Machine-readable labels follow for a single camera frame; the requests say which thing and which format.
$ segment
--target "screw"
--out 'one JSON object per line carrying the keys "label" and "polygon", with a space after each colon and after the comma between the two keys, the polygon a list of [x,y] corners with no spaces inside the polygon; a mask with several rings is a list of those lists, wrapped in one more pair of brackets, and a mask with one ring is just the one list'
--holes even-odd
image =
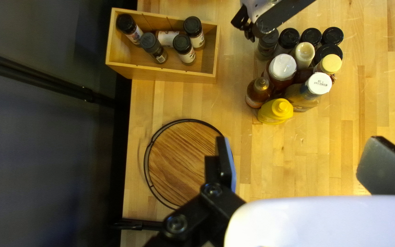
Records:
{"label": "screw", "polygon": [[184,215],[174,215],[167,218],[167,231],[182,233],[187,228],[187,218]]}
{"label": "screw", "polygon": [[222,188],[217,184],[206,184],[204,193],[208,196],[219,196],[222,194]]}

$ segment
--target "wooden box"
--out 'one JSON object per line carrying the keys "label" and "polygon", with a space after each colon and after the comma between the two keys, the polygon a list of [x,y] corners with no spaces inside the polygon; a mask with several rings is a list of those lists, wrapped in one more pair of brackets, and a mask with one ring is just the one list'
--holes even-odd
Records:
{"label": "wooden box", "polygon": [[167,61],[156,64],[143,48],[134,45],[116,28],[117,16],[124,13],[130,14],[143,32],[184,30],[184,20],[172,16],[112,8],[106,52],[106,64],[109,67],[129,79],[216,83],[220,35],[218,25],[201,21],[206,46],[203,50],[196,51],[196,62],[192,66],[182,64],[173,48],[165,48],[168,53]]}

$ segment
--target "spice jar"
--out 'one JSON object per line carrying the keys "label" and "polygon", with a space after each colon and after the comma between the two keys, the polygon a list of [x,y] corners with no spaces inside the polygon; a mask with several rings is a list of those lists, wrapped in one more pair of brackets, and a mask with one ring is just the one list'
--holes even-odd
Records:
{"label": "spice jar", "polygon": [[304,30],[301,34],[300,42],[309,42],[313,45],[313,47],[318,48],[318,44],[321,43],[322,34],[316,28],[308,28]]}
{"label": "spice jar", "polygon": [[300,40],[300,34],[294,28],[286,28],[281,31],[278,38],[277,45],[275,46],[273,57],[279,54],[289,54],[293,48],[298,44]]}
{"label": "spice jar", "polygon": [[298,70],[306,69],[315,57],[315,48],[309,42],[301,42],[292,50],[291,55],[297,62]]}
{"label": "spice jar", "polygon": [[179,34],[179,31],[159,31],[155,32],[155,37],[163,47],[173,47],[173,39]]}
{"label": "spice jar", "polygon": [[190,37],[191,44],[195,50],[201,50],[205,47],[205,37],[202,30],[200,19],[196,16],[190,16],[184,20],[184,31]]}
{"label": "spice jar", "polygon": [[323,72],[327,75],[335,74],[342,66],[342,60],[336,54],[329,54],[313,68],[313,73]]}
{"label": "spice jar", "polygon": [[259,44],[257,45],[257,58],[262,61],[271,59],[277,41],[278,41],[277,29],[274,29],[270,33],[259,38]]}
{"label": "spice jar", "polygon": [[269,81],[264,77],[252,80],[247,89],[245,101],[252,108],[260,108],[271,96]]}
{"label": "spice jar", "polygon": [[187,35],[179,34],[173,39],[173,48],[177,51],[179,59],[184,65],[193,65],[196,62],[196,53]]}
{"label": "spice jar", "polygon": [[292,84],[296,70],[297,64],[291,55],[279,54],[268,62],[263,74],[274,85],[274,94],[278,94]]}
{"label": "spice jar", "polygon": [[140,45],[156,63],[162,64],[167,61],[167,51],[164,50],[153,33],[147,32],[143,34],[140,39]]}
{"label": "spice jar", "polygon": [[140,27],[135,23],[130,14],[119,15],[115,24],[132,43],[135,45],[140,44],[140,38],[143,35],[143,31],[141,31]]}
{"label": "spice jar", "polygon": [[317,65],[321,59],[329,54],[336,54],[341,59],[343,58],[342,50],[337,45],[325,44],[316,50],[315,57],[312,60],[312,65]]}
{"label": "spice jar", "polygon": [[321,95],[328,93],[331,87],[330,76],[314,73],[306,82],[286,88],[284,98],[293,105],[294,112],[305,112],[318,106]]}
{"label": "spice jar", "polygon": [[321,44],[339,45],[344,39],[344,32],[337,27],[329,27],[323,32]]}

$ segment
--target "round wooden tray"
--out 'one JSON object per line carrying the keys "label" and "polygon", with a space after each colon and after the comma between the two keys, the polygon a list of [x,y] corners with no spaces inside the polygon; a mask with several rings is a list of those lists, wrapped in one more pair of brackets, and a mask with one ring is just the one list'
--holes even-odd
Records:
{"label": "round wooden tray", "polygon": [[144,174],[154,196],[176,209],[199,193],[204,157],[215,155],[215,127],[196,119],[166,124],[152,137],[144,155]]}

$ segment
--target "wooden countertop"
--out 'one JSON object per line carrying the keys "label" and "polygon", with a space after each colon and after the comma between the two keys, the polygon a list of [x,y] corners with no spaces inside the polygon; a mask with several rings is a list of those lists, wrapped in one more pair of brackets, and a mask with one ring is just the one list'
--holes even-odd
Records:
{"label": "wooden countertop", "polygon": [[[344,59],[320,106],[277,126],[258,122],[244,102],[265,63],[254,58],[257,43],[230,24],[239,8],[238,0],[139,1],[140,11],[214,21],[221,39],[217,84],[133,81],[124,217],[162,220],[170,212],[146,185],[143,157],[153,133],[182,118],[206,121],[228,137],[246,201],[368,193],[355,178],[365,142],[382,135],[395,143],[395,1],[317,0],[278,28],[337,26]],[[123,231],[122,246],[140,247],[153,234]]]}

